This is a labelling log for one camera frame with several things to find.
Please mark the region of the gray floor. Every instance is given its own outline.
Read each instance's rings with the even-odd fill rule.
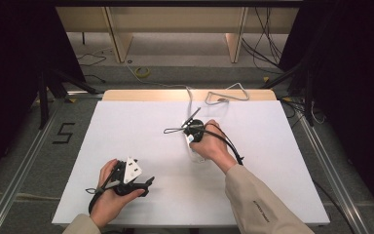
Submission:
[[[71,42],[77,54],[92,54],[110,47],[109,38],[105,34],[88,34],[87,45],[81,44],[81,35],[71,33]],[[257,35],[246,35],[249,42],[255,42]],[[277,36],[280,47],[285,42],[285,36]],[[266,42],[260,48],[264,54],[270,52]],[[109,49],[97,52],[97,55],[107,59],[95,66],[83,66],[87,75],[96,75],[106,80],[101,83],[93,77],[87,77],[88,83],[100,90],[107,89],[164,89],[157,85],[142,84],[136,81],[129,70],[115,62]],[[252,57],[245,51],[241,52],[238,63],[230,63],[227,46],[223,35],[220,34],[136,34],[133,38],[128,60],[132,68],[148,66],[151,76],[148,82],[164,84],[188,85],[198,89],[227,88],[241,82],[247,89],[256,89],[263,84],[263,77],[273,79],[276,74],[260,71],[255,68]],[[93,63],[96,58],[80,59],[81,63]],[[274,88],[277,96],[286,94],[288,82]],[[70,91],[79,91],[65,84]],[[58,199],[72,171],[78,156],[81,143],[94,113],[99,98],[78,97],[60,105],[57,116],[50,128],[48,137],[39,151],[32,168],[20,188],[19,195],[12,204],[0,233],[61,233],[62,228],[51,224],[56,211]],[[284,111],[290,115],[292,110],[284,105]],[[30,112],[25,116],[24,123],[15,137],[8,155],[0,162],[0,196],[6,191],[19,165],[28,152],[29,146],[38,134],[39,105],[34,103]],[[317,181],[333,198],[335,194],[323,171],[315,150],[301,125],[298,117],[289,118],[292,130],[300,151],[305,159],[312,178]],[[68,144],[53,144],[54,141],[64,140],[57,132],[62,123],[75,123],[64,128],[73,134]],[[337,172],[348,188],[349,194],[355,201],[361,216],[369,230],[374,233],[374,199],[363,184],[355,168],[349,164],[342,146],[334,134],[330,123],[315,124],[315,129],[324,144]],[[331,218],[330,224],[322,227],[312,227],[316,233],[350,233],[350,229],[334,205],[318,189],[318,194],[326,211]],[[170,230],[137,230],[138,233],[187,233],[185,229]],[[239,233],[237,228],[230,229],[201,229],[200,233]]]

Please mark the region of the sleeve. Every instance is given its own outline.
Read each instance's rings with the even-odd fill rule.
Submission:
[[[74,220],[63,231],[63,234],[100,234],[93,220],[85,215],[78,214]]]
[[[314,233],[243,166],[227,172],[226,195],[241,233]]]

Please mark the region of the floor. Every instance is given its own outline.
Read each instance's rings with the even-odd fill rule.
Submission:
[[[68,33],[68,36],[79,62],[83,64],[83,72],[88,75],[87,82],[93,87],[100,90],[162,88],[139,83],[129,73],[125,63],[117,63],[110,49],[111,42],[107,34],[86,33],[85,45],[82,43],[81,33]],[[248,44],[255,45],[259,37],[260,35],[248,34],[244,39]],[[273,38],[279,50],[282,50],[286,35],[274,35]],[[268,41],[262,40],[258,51],[267,58],[274,59],[269,48]],[[248,89],[256,89],[263,85],[264,78],[274,79],[278,76],[269,72],[278,72],[278,70],[268,62],[256,61],[257,66],[263,67],[264,70],[255,69],[253,56],[243,48],[239,62],[231,63],[226,40],[222,34],[135,34],[126,62],[132,68],[149,67],[152,71],[149,81],[196,85],[203,89],[227,88],[236,82],[243,82]],[[286,95],[287,85],[288,81],[274,87],[278,97]],[[81,93],[74,86],[65,84],[65,87],[70,92]],[[52,217],[91,122],[96,102],[99,100],[100,97],[88,96],[74,96],[67,101],[51,99],[50,108],[56,118],[51,122],[44,136],[37,129],[40,120],[39,103],[35,102],[31,106],[18,136],[8,149],[8,155],[0,162],[0,202],[2,202],[1,198],[8,194],[13,184],[12,179],[19,174],[18,168],[25,165],[24,160],[28,156],[32,158],[27,164],[26,174],[19,180],[17,196],[2,214],[5,218],[0,223],[0,233],[62,232],[62,227],[51,224]],[[293,113],[293,109],[287,105],[283,106],[283,110],[288,116]],[[348,198],[352,200],[355,211],[363,221],[364,227],[361,230],[364,231],[360,233],[374,233],[374,199],[355,168],[349,163],[337,136],[332,131],[331,123],[320,124],[321,118],[322,115],[318,114],[313,129],[323,145],[325,157],[332,163],[337,177],[347,190]],[[343,204],[339,200],[340,192],[335,190],[333,183],[329,182],[329,174],[323,168],[326,162],[318,156],[320,154],[318,152],[322,149],[314,148],[311,144],[312,139],[307,133],[312,128],[307,127],[304,118],[297,114],[288,118],[288,121],[312,178],[334,200],[337,200],[338,204]],[[73,137],[68,144],[53,144],[54,141],[64,139],[57,134],[62,123],[74,123],[65,126],[64,129],[73,133]],[[31,145],[38,145],[39,150],[31,152]],[[326,226],[312,227],[312,229],[316,233],[351,233],[344,217],[320,188],[318,194],[331,222]],[[136,233],[188,233],[188,230],[137,229]],[[239,233],[239,231],[236,227],[203,228],[200,233]]]

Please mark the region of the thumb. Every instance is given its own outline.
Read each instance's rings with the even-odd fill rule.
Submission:
[[[123,200],[127,204],[128,202],[130,202],[130,201],[134,200],[135,198],[139,197],[144,192],[145,192],[144,189],[134,190],[133,192],[127,194],[126,196],[123,196]]]

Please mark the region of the right hand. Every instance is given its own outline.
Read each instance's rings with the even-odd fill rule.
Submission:
[[[219,124],[214,120],[209,120],[206,124],[206,130],[213,132],[221,137],[225,137],[216,127]],[[236,160],[227,150],[227,144],[210,134],[204,133],[203,138],[200,142],[191,142],[190,147],[194,149],[198,154],[206,159],[212,160],[224,174],[237,164]]]

